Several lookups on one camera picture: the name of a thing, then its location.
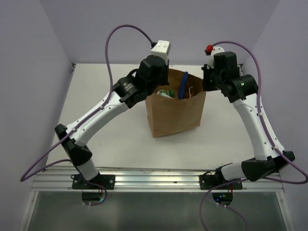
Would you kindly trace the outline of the brown paper bag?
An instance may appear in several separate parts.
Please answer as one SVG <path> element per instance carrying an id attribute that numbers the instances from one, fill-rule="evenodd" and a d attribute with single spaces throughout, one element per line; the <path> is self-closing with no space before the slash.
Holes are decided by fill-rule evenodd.
<path id="1" fill-rule="evenodd" d="M 206 92 L 203 80 L 189 74 L 184 99 L 178 99 L 178 90 L 184 72 L 169 69 L 168 86 L 158 86 L 145 100 L 147 119 L 155 138 L 188 131 L 200 126 Z M 158 90 L 174 91 L 174 98 L 157 95 Z"/>

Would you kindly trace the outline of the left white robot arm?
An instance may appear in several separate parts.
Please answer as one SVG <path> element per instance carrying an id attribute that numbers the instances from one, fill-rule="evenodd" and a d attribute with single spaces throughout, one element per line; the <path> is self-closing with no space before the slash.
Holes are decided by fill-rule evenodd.
<path id="1" fill-rule="evenodd" d="M 99 172 L 88 141 L 116 116 L 144 101 L 158 86 L 168 85 L 169 61 L 156 55 L 143 59 L 139 68 L 120 78 L 102 101 L 75 122 L 59 124 L 55 133 L 89 189 L 99 186 Z"/>

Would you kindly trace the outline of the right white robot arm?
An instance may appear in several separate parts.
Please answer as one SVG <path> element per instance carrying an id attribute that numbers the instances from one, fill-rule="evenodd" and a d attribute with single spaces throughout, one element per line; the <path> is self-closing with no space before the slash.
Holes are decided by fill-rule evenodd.
<path id="1" fill-rule="evenodd" d="M 203 88 L 205 91 L 220 90 L 229 99 L 239 113 L 253 146 L 254 157 L 242 162 L 231 163 L 216 169 L 214 183 L 220 189 L 227 188 L 232 180 L 246 178 L 257 181 L 284 168 L 289 161 L 295 160 L 292 151 L 286 151 L 276 141 L 271 144 L 261 120 L 264 120 L 269 134 L 275 133 L 264 112 L 258 112 L 255 78 L 240 75 L 236 54 L 214 47 L 207 51 L 209 62 L 202 67 L 204 72 Z"/>

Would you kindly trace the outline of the dark blue snack bag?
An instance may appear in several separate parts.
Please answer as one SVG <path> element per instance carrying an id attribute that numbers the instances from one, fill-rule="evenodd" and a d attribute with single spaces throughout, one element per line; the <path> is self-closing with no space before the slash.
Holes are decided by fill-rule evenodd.
<path id="1" fill-rule="evenodd" d="M 188 76 L 189 76 L 188 72 L 184 72 L 184 74 L 182 76 L 182 79 L 181 79 L 181 82 L 180 82 L 180 87 L 179 87 L 179 90 L 178 90 L 178 99 L 180 99 L 180 100 L 184 99 Z"/>

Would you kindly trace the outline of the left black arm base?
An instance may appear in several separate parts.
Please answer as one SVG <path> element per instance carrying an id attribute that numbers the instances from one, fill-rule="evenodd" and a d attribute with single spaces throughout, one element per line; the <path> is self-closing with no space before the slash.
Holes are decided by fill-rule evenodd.
<path id="1" fill-rule="evenodd" d="M 102 203 L 107 195 L 107 190 L 113 190 L 116 177 L 112 174 L 99 174 L 93 180 L 86 181 L 79 174 L 71 175 L 72 189 L 82 190 L 81 198 L 83 203 L 95 205 Z"/>

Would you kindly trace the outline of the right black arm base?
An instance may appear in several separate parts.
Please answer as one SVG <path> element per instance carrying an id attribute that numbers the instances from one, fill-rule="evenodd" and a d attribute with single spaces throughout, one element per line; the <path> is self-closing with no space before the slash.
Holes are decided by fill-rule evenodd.
<path id="1" fill-rule="evenodd" d="M 216 203 L 229 205 L 233 201 L 233 191 L 242 190 L 242 183 L 230 183 L 224 180 L 217 173 L 210 171 L 199 175 L 199 185 L 201 190 L 223 190 L 223 192 L 212 193 L 212 198 Z"/>

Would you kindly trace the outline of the green snack bag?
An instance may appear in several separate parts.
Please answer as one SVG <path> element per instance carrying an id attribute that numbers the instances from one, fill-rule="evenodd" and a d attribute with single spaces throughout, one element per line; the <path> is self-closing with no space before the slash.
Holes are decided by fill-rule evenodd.
<path id="1" fill-rule="evenodd" d="M 174 98 L 174 91 L 172 90 L 158 90 L 156 94 L 166 98 Z"/>

